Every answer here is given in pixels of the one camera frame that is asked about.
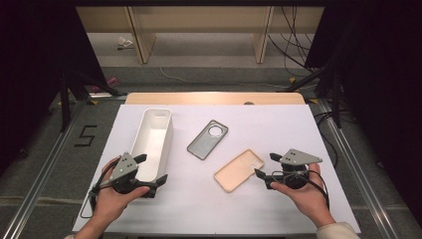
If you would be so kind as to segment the beige phone case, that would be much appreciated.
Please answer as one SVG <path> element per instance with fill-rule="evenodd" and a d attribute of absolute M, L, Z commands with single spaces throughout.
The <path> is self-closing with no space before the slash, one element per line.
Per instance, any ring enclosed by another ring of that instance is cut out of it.
<path fill-rule="evenodd" d="M 264 164 L 252 149 L 246 149 L 217 170 L 214 179 L 226 192 L 232 192 Z"/>

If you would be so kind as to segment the white table cover sheet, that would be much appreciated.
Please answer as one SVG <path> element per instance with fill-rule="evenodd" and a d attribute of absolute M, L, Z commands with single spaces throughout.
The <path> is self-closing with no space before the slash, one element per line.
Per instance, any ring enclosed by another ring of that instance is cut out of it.
<path fill-rule="evenodd" d="M 215 172 L 246 149 L 264 160 L 266 173 L 280 169 L 269 158 L 272 152 L 284 154 L 295 148 L 320 157 L 333 217 L 358 226 L 308 106 L 172 105 L 170 110 L 173 137 L 165 168 L 167 182 L 154 198 L 130 203 L 108 232 L 183 237 L 315 233 L 313 223 L 289 197 L 267 189 L 257 176 L 231 192 L 219 185 Z M 201 160 L 187 146 L 210 120 L 224 124 L 228 132 Z"/>

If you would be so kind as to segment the person's right hand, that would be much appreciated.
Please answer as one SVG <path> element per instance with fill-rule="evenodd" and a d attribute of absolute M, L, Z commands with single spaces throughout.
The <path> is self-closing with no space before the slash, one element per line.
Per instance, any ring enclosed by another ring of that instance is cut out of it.
<path fill-rule="evenodd" d="M 323 194 L 312 184 L 307 183 L 300 189 L 291 189 L 285 184 L 272 182 L 271 187 L 290 197 L 298 209 L 314 223 L 316 228 L 335 222 L 326 206 Z"/>

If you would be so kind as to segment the black curtain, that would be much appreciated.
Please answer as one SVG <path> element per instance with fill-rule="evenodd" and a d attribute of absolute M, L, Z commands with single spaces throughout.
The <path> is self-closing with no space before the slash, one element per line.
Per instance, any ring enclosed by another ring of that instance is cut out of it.
<path fill-rule="evenodd" d="M 422 0 L 321 0 L 309 66 L 324 65 L 346 26 L 344 94 L 397 191 L 422 225 Z"/>
<path fill-rule="evenodd" d="M 0 175 L 17 159 L 57 93 L 106 77 L 75 6 L 0 0 Z"/>

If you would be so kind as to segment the aluminium floor rail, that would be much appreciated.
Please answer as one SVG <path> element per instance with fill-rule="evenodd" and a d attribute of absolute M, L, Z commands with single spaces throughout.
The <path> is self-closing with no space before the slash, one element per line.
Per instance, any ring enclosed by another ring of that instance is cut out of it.
<path fill-rule="evenodd" d="M 39 196 L 44 190 L 47 181 L 54 170 L 54 167 L 62 155 L 65 145 L 73 130 L 75 121 L 77 120 L 84 107 L 85 104 L 83 102 L 78 102 L 75 104 L 74 110 L 71 113 L 70 121 L 58 134 L 55 144 L 50 150 L 48 157 L 45 159 L 44 164 L 37 174 L 37 177 L 31 184 L 30 189 L 19 203 L 19 207 L 11 219 L 11 222 L 6 229 L 5 234 L 2 236 L 2 239 L 19 239 L 36 206 Z"/>
<path fill-rule="evenodd" d="M 337 126 L 334 119 L 330 119 L 328 121 L 328 126 L 342 155 L 345 157 L 345 162 L 353 175 L 357 187 L 359 188 L 359 191 L 375 224 L 378 227 L 381 236 L 383 239 L 398 239 L 398 234 L 392 225 L 387 211 L 384 209 L 380 200 L 376 196 L 342 129 Z"/>

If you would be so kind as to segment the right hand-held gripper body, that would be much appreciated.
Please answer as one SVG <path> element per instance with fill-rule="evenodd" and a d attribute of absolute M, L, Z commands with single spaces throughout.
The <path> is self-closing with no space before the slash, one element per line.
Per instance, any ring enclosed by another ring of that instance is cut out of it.
<path fill-rule="evenodd" d="M 285 184 L 291 189 L 300 189 L 304 187 L 310 179 L 308 165 L 322 162 L 320 157 L 294 148 L 289 149 L 282 157 L 283 158 L 280 161 L 282 171 L 274 171 L 264 179 L 268 189 L 271 189 L 272 182 Z"/>

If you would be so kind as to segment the person's left hand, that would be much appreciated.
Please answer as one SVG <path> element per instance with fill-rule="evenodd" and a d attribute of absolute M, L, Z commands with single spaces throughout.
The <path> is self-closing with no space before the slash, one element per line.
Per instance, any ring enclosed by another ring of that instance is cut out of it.
<path fill-rule="evenodd" d="M 92 219 L 104 219 L 114 221 L 118 218 L 126 206 L 149 191 L 147 186 L 141 186 L 128 194 L 120 194 L 112 187 L 100 190 L 97 197 L 97 204 Z"/>

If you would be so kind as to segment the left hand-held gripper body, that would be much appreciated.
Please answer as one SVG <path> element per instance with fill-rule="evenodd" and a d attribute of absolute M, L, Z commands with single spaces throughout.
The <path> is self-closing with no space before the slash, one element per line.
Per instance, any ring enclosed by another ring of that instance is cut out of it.
<path fill-rule="evenodd" d="M 144 198 L 154 198 L 158 186 L 156 183 L 143 182 L 136 178 L 138 165 L 128 152 L 125 152 L 117 161 L 110 178 L 108 179 L 110 186 L 120 194 L 128 194 L 137 187 L 147 186 L 149 191 L 146 192 Z"/>

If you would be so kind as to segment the pink packet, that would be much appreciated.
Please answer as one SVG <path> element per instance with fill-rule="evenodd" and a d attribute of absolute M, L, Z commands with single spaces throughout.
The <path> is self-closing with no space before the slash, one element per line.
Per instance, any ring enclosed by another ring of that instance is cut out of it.
<path fill-rule="evenodd" d="M 109 87 L 115 87 L 119 84 L 119 79 L 116 77 L 112 77 L 106 81 Z M 101 93 L 103 90 L 100 87 L 92 86 L 92 90 L 95 94 Z"/>

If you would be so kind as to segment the crumpled white paper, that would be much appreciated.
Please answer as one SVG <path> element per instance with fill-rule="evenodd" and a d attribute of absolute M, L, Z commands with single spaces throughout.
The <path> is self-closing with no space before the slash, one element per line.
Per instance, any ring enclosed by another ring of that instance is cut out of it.
<path fill-rule="evenodd" d="M 117 39 L 117 48 L 119 50 L 126 50 L 126 49 L 133 49 L 133 43 L 130 40 L 127 40 L 126 38 L 119 37 Z"/>

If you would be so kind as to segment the grey phone case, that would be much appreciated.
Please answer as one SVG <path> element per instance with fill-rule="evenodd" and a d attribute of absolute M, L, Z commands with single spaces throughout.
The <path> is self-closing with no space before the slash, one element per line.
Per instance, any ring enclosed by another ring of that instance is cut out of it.
<path fill-rule="evenodd" d="M 188 144 L 187 151 L 201 160 L 205 160 L 218 143 L 225 137 L 228 128 L 212 119 Z"/>

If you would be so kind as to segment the beige wooden shelf unit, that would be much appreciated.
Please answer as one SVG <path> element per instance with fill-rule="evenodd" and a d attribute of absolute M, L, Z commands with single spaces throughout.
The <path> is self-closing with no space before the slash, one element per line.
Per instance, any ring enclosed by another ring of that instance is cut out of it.
<path fill-rule="evenodd" d="M 79 7 L 88 33 L 129 33 L 138 61 L 148 62 L 158 33 L 247 33 L 256 62 L 266 55 L 271 33 L 313 34 L 321 7 Z"/>

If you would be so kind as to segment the black tripod stand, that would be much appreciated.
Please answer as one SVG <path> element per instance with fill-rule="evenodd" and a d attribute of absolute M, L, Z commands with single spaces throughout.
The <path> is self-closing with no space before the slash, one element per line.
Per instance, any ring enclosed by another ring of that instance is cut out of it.
<path fill-rule="evenodd" d="M 65 131 L 71 123 L 71 110 L 69 93 L 72 93 L 78 101 L 87 101 L 89 96 L 86 85 L 98 87 L 113 97 L 123 97 L 126 93 L 110 87 L 105 80 L 96 80 L 87 74 L 78 71 L 67 71 L 62 74 L 60 79 L 60 97 L 62 108 L 62 128 Z"/>
<path fill-rule="evenodd" d="M 340 82 L 339 74 L 336 70 L 333 70 L 331 67 L 322 67 L 297 83 L 287 87 L 285 92 L 292 93 L 315 79 L 318 79 L 315 89 L 315 94 L 318 98 L 325 98 L 328 94 L 331 94 L 332 118 L 335 125 L 341 128 L 339 120 Z"/>

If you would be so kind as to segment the white plastic bin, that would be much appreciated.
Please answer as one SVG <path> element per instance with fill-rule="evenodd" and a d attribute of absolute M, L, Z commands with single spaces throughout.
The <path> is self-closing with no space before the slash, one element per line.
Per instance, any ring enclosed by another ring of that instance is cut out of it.
<path fill-rule="evenodd" d="M 146 154 L 138 165 L 136 178 L 156 183 L 166 174 L 167 158 L 173 136 L 172 113 L 169 109 L 147 109 L 142 116 L 130 154 Z"/>

